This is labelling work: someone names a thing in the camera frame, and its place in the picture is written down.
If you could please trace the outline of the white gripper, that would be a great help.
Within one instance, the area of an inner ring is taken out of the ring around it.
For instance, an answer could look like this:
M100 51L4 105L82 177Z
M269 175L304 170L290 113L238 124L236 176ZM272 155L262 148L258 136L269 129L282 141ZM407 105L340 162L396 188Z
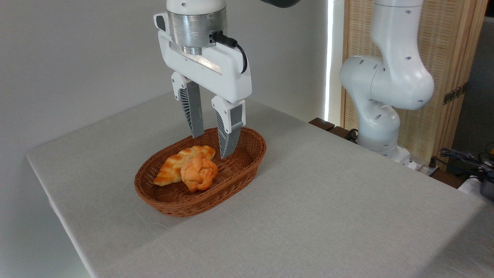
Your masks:
M200 86L218 96L216 110L221 158L231 155L246 124L245 98L252 93L247 57L226 34L226 13L180 15L156 14L159 45L166 65L175 72L171 79L175 99L181 104L193 138L204 134Z

